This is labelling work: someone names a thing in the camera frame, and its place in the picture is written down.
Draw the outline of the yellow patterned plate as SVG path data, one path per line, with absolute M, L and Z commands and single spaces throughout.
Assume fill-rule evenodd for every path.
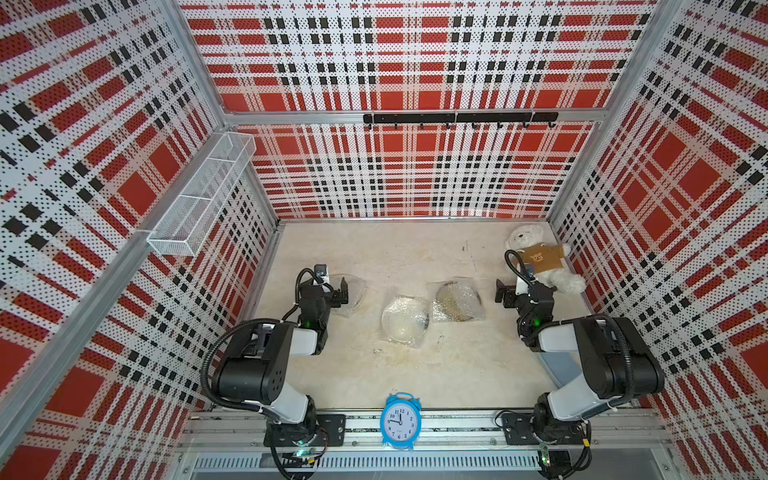
M 471 282 L 452 280 L 440 285 L 434 298 L 435 317 L 447 322 L 469 322 L 483 316 L 483 305 Z

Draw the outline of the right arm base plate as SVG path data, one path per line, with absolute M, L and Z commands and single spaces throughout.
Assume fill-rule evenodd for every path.
M 578 446 L 582 444 L 581 422 L 568 426 L 555 440 L 541 440 L 533 431 L 531 411 L 501 410 L 493 420 L 500 429 L 508 446 L 547 444 L 554 446 Z

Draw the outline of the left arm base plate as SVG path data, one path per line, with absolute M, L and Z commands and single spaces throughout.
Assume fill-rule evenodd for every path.
M 265 447 L 338 447 L 345 438 L 344 414 L 310 415 L 299 424 L 267 423 Z

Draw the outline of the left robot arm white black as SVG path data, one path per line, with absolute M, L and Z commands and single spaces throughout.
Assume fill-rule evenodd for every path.
M 291 358 L 323 351 L 331 311 L 349 302 L 348 284 L 301 281 L 296 293 L 296 322 L 248 320 L 214 341 L 203 356 L 200 386 L 219 407 L 264 416 L 266 447 L 341 446 L 346 416 L 320 414 L 311 396 L 288 383 L 287 370 Z

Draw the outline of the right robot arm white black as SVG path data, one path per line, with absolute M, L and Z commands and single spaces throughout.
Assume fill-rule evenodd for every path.
M 589 419 L 664 389 L 664 372 L 631 320 L 597 314 L 556 320 L 554 290 L 533 280 L 515 286 L 498 280 L 494 301 L 517 312 L 517 335 L 531 351 L 578 355 L 576 376 L 540 395 L 532 409 L 537 440 L 571 440 Z

